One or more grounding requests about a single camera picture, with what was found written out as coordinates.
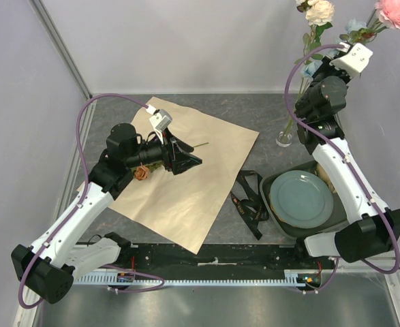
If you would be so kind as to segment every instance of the metal frame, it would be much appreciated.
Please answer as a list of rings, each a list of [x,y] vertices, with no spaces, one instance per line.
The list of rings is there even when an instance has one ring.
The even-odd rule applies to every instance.
[[[77,65],[74,63],[74,60],[72,59],[70,52],[68,51],[65,43],[63,42],[59,32],[57,31],[56,26],[52,21],[50,14],[48,13],[44,4],[42,3],[41,0],[29,0],[29,1],[31,6],[35,10],[36,14],[38,15],[41,23],[45,27],[45,30],[50,36],[51,41],[55,45],[59,54],[61,55],[63,62],[70,71],[73,79],[76,81],[79,89],[83,93],[84,97],[86,97],[87,99],[91,99],[92,93],[89,90],[88,86],[86,85],[86,82],[84,81],[81,73],[78,71]]]

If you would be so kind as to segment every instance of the gray wall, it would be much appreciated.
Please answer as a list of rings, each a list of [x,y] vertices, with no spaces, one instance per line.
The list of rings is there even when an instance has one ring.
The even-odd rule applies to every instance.
[[[333,3],[342,31],[375,0]],[[93,93],[281,93],[309,30],[295,0],[44,4]]]
[[[391,208],[400,208],[400,31],[383,32],[369,47],[374,56],[350,83],[340,117],[362,171]]]
[[[18,304],[10,253],[54,218],[83,102],[29,2],[0,0],[0,326]]]

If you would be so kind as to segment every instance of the floor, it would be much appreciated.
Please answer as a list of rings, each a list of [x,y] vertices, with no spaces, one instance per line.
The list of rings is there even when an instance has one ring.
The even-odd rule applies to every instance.
[[[113,294],[74,286],[33,327],[399,327],[382,275],[338,274],[318,295],[284,287],[169,287]]]
[[[136,97],[143,102],[151,98],[150,95]],[[283,149],[275,143],[275,138],[283,130],[288,119],[281,94],[156,95],[156,97],[198,109],[211,116],[260,132],[243,167],[255,170],[263,177],[311,160],[305,148],[299,144],[295,132],[292,146]],[[105,149],[111,127],[117,123],[132,121],[138,109],[139,106],[124,99],[98,100],[84,150],[88,167],[97,163],[99,154]],[[82,181],[83,174],[80,169],[76,188]],[[239,185],[235,185],[233,191],[238,197],[243,198],[245,195]],[[280,233],[271,220],[260,223],[259,229],[263,237],[257,241],[228,198],[205,243],[293,244]],[[94,234],[112,231],[135,243],[170,243],[164,237],[110,209],[106,209],[94,221],[80,240],[87,242]]]

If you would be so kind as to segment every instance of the plate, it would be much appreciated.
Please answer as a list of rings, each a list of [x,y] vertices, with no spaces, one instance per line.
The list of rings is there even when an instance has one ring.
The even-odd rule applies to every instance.
[[[330,218],[333,195],[317,176],[291,170],[278,176],[269,194],[271,209],[278,218],[297,228],[316,228]]]

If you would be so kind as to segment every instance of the black ribbon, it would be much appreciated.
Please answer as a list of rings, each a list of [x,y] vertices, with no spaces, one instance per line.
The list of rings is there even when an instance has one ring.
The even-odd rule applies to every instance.
[[[245,179],[246,176],[253,175],[257,175],[257,193],[248,185],[248,182]],[[240,200],[233,194],[233,192],[230,192],[232,202],[236,206],[239,215],[258,240],[262,238],[262,233],[258,229],[259,222],[266,221],[269,218],[265,204],[262,201],[262,196],[260,195],[261,181],[262,177],[254,170],[241,170],[236,177],[236,182],[241,184],[248,199]]]

